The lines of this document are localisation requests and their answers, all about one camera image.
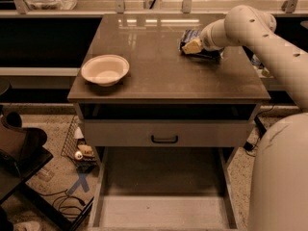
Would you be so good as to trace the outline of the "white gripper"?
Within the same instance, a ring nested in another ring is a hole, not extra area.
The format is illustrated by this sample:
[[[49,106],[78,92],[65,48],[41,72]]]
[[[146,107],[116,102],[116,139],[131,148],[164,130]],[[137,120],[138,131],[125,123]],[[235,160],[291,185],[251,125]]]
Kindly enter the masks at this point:
[[[182,47],[182,51],[189,55],[200,53],[203,48],[206,51],[216,51],[230,45],[231,41],[226,35],[224,20],[220,19],[207,25],[201,31],[199,38],[193,38],[187,42]]]

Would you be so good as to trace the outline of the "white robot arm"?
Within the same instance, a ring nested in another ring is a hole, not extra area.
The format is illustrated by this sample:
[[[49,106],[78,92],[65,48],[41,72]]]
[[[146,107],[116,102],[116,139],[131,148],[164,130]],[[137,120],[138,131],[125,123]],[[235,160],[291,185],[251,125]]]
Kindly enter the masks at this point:
[[[190,55],[247,47],[301,110],[277,121],[260,140],[247,231],[308,231],[308,53],[275,29],[272,14],[239,5],[180,49]]]

